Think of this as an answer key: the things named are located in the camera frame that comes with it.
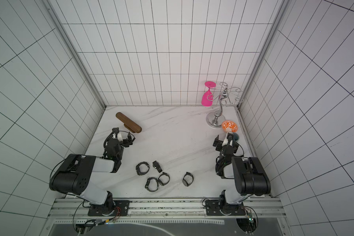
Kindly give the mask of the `brown wooden watch stand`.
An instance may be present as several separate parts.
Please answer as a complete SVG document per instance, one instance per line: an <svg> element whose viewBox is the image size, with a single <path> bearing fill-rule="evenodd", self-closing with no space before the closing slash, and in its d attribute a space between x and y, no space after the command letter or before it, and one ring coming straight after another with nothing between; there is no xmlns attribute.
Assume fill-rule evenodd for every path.
<svg viewBox="0 0 354 236"><path fill-rule="evenodd" d="M130 132L132 133L142 132L142 128L123 113L121 112L116 113L116 118L120 120L124 124L125 128L127 128Z"/></svg>

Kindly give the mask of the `black slim strap watch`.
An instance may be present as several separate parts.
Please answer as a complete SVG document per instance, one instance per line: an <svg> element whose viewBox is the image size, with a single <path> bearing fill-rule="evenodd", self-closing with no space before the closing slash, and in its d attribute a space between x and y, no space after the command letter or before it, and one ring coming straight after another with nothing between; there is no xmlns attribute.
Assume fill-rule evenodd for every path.
<svg viewBox="0 0 354 236"><path fill-rule="evenodd" d="M169 176L169 174L162 172L157 180L158 180L159 185L165 186L170 182L170 176Z"/></svg>

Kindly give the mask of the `black round analog watch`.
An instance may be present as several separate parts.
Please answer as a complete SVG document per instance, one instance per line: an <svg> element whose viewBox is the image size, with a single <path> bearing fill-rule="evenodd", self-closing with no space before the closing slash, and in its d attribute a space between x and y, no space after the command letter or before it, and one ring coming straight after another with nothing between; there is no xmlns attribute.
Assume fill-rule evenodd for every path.
<svg viewBox="0 0 354 236"><path fill-rule="evenodd" d="M183 176L183 184L189 187L194 182L194 176L190 172L186 172Z"/></svg>

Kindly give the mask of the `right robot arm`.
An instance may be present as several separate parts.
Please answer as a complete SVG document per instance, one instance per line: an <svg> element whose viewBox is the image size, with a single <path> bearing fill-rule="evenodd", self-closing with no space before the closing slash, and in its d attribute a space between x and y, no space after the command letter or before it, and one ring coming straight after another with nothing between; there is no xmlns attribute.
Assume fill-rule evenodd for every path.
<svg viewBox="0 0 354 236"><path fill-rule="evenodd" d="M259 158L236 155L242 146L237 143L234 133L227 133L223 141L216 137L213 147L219 152L216 174L235 183L235 188L223 190L219 196L217 207L221 214L245 213L243 201L253 195L259 197L271 193L270 180Z"/></svg>

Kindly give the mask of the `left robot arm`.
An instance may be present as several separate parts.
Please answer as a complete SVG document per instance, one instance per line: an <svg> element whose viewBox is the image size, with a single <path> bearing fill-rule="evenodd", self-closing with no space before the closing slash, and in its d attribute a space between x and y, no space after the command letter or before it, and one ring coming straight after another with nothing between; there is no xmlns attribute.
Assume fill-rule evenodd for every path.
<svg viewBox="0 0 354 236"><path fill-rule="evenodd" d="M98 214L113 214L116 207L112 193L91 182L90 177L92 173L116 173L122 164L124 149L134 141L135 136L130 132L113 128L103 143L101 157L70 154L50 177L50 189L89 202Z"/></svg>

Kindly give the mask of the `chunky black sport watch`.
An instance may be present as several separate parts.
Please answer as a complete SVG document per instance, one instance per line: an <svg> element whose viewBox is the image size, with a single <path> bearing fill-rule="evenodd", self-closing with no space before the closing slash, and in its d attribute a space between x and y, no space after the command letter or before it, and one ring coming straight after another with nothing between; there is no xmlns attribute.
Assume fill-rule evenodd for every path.
<svg viewBox="0 0 354 236"><path fill-rule="evenodd" d="M140 162L135 169L138 176L144 176L149 172L150 166L147 162Z"/></svg>

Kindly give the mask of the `small black square watch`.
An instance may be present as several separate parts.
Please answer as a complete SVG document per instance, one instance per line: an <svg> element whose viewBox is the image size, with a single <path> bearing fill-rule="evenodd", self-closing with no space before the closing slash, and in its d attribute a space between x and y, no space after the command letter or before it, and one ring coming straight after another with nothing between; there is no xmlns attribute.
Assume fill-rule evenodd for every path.
<svg viewBox="0 0 354 236"><path fill-rule="evenodd" d="M159 162L154 161L154 162L152 163L152 166L153 166L153 168L155 168L159 173L162 173L162 172L163 172L163 170L162 170L162 168L161 168Z"/></svg>

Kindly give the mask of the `black rugged digital watch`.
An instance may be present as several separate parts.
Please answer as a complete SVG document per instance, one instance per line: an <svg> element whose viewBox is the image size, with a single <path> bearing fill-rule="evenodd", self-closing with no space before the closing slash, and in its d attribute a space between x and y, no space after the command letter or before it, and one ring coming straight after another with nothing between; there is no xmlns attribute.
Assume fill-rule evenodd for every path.
<svg viewBox="0 0 354 236"><path fill-rule="evenodd" d="M145 189L148 192L156 192L159 189L159 181L155 177L147 178Z"/></svg>

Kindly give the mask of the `grey-blue ceramic cup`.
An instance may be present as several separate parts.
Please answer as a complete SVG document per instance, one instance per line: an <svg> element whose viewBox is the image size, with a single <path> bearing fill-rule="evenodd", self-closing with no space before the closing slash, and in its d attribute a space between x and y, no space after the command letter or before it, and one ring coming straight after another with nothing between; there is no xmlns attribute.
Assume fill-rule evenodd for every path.
<svg viewBox="0 0 354 236"><path fill-rule="evenodd" d="M238 135L237 133L233 132L233 140L234 140L235 142L238 142L239 139L240 139L239 135Z"/></svg>

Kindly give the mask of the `orange patterned white bowl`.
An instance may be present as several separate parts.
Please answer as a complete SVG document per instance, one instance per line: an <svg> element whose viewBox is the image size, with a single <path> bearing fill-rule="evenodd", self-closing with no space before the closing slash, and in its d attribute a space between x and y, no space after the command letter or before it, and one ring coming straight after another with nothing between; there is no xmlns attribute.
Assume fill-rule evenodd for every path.
<svg viewBox="0 0 354 236"><path fill-rule="evenodd" d="M232 133L236 133L238 131L238 125L230 120L225 120L222 124L221 127L223 129L224 132L232 132Z"/></svg>

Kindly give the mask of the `pink plastic wine glass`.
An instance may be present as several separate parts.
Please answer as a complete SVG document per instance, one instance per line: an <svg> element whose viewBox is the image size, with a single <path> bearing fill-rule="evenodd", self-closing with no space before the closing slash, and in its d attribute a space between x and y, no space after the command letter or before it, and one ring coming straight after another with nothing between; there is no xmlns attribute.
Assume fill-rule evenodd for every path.
<svg viewBox="0 0 354 236"><path fill-rule="evenodd" d="M210 107L213 104L213 94L211 89L216 87L216 83L212 81L206 81L205 87L207 87L207 91L203 94L201 104L205 107Z"/></svg>

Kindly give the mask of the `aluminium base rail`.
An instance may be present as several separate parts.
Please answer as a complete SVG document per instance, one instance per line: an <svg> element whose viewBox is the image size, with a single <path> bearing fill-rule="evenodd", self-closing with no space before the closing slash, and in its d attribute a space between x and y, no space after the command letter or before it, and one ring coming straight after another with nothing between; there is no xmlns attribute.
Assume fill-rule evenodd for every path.
<svg viewBox="0 0 354 236"><path fill-rule="evenodd" d="M48 218L55 219L107 219L107 218L285 218L287 215L278 198L251 197L243 201L245 213L222 215L216 206L218 198L134 198L114 199L115 211L109 216L97 214L92 206L80 199L55 200Z"/></svg>

